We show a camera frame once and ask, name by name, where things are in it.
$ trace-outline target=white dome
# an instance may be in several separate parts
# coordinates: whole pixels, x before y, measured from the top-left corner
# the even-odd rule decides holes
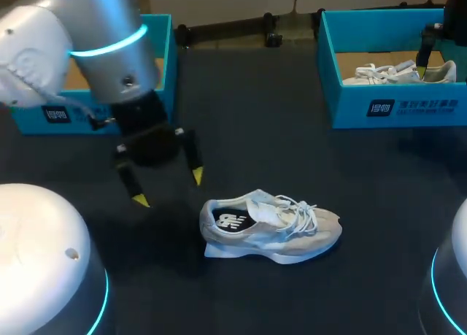
[[[462,272],[467,276],[467,200],[456,213],[452,224],[452,248]]]
[[[52,320],[76,293],[90,257],[88,229],[58,194],[0,185],[0,335]]]

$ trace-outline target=blue light ring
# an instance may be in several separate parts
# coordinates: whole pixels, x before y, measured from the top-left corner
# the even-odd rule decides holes
[[[74,51],[74,52],[70,52],[70,54],[73,56],[77,56],[78,58],[89,58],[92,56],[111,53],[116,50],[120,50],[124,47],[127,47],[129,45],[132,45],[136,41],[140,40],[147,33],[147,31],[148,31],[148,27],[146,25],[142,25],[137,32],[132,34],[130,37],[125,38],[122,41],[119,41],[118,43],[114,43],[113,45],[109,45],[107,47],[94,49],[94,50],[86,50],[82,52]]]
[[[102,308],[101,308],[101,311],[100,311],[99,315],[96,318],[96,321],[94,322],[91,329],[86,333],[86,335],[91,335],[96,330],[99,323],[101,322],[102,316],[104,315],[105,308],[107,306],[107,300],[109,299],[109,276],[107,275],[106,270],[104,270],[104,272],[105,272],[105,297],[104,297],[104,302],[102,303]]]
[[[436,254],[438,253],[438,250],[436,250],[435,255],[433,256],[433,262],[431,263],[431,286],[433,287],[433,293],[435,295],[436,300],[438,301],[439,308],[441,308],[441,311],[444,313],[444,316],[448,321],[454,326],[454,328],[459,331],[460,334],[462,335],[467,335],[461,328],[458,326],[455,321],[448,315],[446,309],[444,308],[443,304],[441,303],[441,300],[439,299],[438,292],[436,291],[436,286],[435,286],[435,278],[434,278],[434,269],[435,269],[435,258]]]

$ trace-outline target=gray sneaker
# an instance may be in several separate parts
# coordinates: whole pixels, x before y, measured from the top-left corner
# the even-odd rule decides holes
[[[263,255],[280,264],[324,253],[342,233],[334,213],[262,190],[209,200],[200,214],[200,228],[207,241],[206,257]]]

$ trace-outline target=white shoelace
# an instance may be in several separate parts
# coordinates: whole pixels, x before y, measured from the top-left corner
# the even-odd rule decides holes
[[[393,77],[393,75],[396,73],[397,71],[395,70],[394,66],[381,66],[376,68],[373,63],[369,63],[364,67],[358,67],[355,70],[355,77],[368,78],[370,81],[372,81],[374,78],[375,80],[386,82],[388,80],[396,81],[397,77]]]
[[[277,229],[277,231],[286,231],[294,227],[293,231],[287,236],[291,236],[297,233],[313,233],[318,229],[318,222],[316,214],[313,209],[316,207],[308,205],[305,201],[297,202],[288,196],[278,195],[276,196],[278,203],[278,216],[281,218],[281,214],[286,211],[292,211],[295,213],[295,218],[292,222],[285,222],[287,226],[284,228]]]

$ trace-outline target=box label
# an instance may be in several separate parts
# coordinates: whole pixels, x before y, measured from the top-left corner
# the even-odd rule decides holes
[[[452,115],[458,108],[459,101],[445,100],[418,100],[400,101],[396,114],[404,115]]]
[[[380,118],[391,115],[394,107],[394,99],[375,99],[370,103],[366,117]]]
[[[42,107],[48,123],[71,123],[65,107]]]

